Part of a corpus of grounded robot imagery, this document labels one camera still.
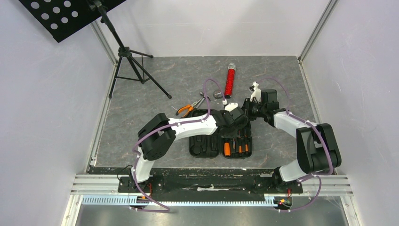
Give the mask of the large orange handle screwdriver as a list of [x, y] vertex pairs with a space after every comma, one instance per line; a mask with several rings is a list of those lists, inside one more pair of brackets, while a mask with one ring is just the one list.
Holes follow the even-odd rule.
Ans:
[[223, 153], [224, 153], [224, 156], [231, 155], [231, 148], [230, 148], [230, 144], [228, 142], [225, 142], [223, 145]]

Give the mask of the black plastic tool case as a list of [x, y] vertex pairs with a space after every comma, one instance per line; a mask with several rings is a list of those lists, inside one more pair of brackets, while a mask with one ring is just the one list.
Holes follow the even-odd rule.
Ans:
[[[248, 117], [241, 108], [232, 111], [210, 110], [209, 119], [213, 117], [216, 121], [217, 129], [211, 135], [196, 135], [189, 137], [189, 153], [198, 158], [215, 158], [218, 154], [228, 159], [244, 159], [252, 155], [251, 125]], [[240, 129], [249, 123], [248, 137], [223, 137], [233, 129]], [[237, 152], [232, 152], [232, 140], [236, 139]], [[230, 144], [231, 155], [224, 156], [223, 145], [225, 142]], [[242, 154], [239, 154], [238, 142], [241, 142]], [[245, 152], [245, 143], [248, 143], [249, 153]]]

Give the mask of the steel claw hammer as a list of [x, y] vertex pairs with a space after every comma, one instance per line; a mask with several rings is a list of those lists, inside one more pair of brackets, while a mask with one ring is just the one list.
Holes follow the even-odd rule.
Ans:
[[200, 105], [205, 101], [205, 94], [204, 94], [204, 92], [200, 92], [199, 93], [200, 94], [200, 96], [201, 96], [201, 99], [200, 100], [198, 100], [198, 101], [196, 101], [195, 103], [194, 103], [194, 105], [193, 105], [193, 109], [197, 109], [198, 107], [200, 107]]

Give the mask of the orange handle pliers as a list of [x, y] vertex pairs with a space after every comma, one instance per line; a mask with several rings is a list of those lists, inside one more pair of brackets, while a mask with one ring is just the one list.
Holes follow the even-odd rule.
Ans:
[[199, 103], [199, 101], [195, 101], [192, 104], [181, 107], [180, 109], [178, 109], [176, 111], [175, 116], [179, 116], [180, 114], [185, 112], [185, 114], [182, 115], [181, 118], [187, 117], [189, 115], [189, 113], [191, 113], [193, 111], [193, 109], [197, 106], [198, 103]]

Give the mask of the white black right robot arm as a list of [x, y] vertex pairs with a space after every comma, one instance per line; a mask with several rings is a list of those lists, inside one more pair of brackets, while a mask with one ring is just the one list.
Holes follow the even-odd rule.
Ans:
[[296, 139], [296, 159], [277, 167], [272, 187], [277, 192], [286, 191], [293, 181], [303, 181], [311, 176], [330, 175], [342, 164], [333, 128], [328, 123], [306, 121], [286, 108], [280, 108], [277, 91], [249, 88], [252, 94], [246, 98], [243, 110], [251, 121], [262, 118], [274, 128]]

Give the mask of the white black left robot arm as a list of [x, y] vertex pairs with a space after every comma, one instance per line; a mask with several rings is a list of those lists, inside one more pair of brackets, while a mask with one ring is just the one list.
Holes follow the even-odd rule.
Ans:
[[185, 118], [157, 114], [138, 132], [138, 141], [133, 146], [137, 156], [131, 169], [130, 187], [136, 192], [147, 188], [155, 161], [162, 158], [175, 141], [200, 135], [232, 137], [248, 122], [245, 111], [237, 103], [230, 103], [223, 110], [197, 109]]

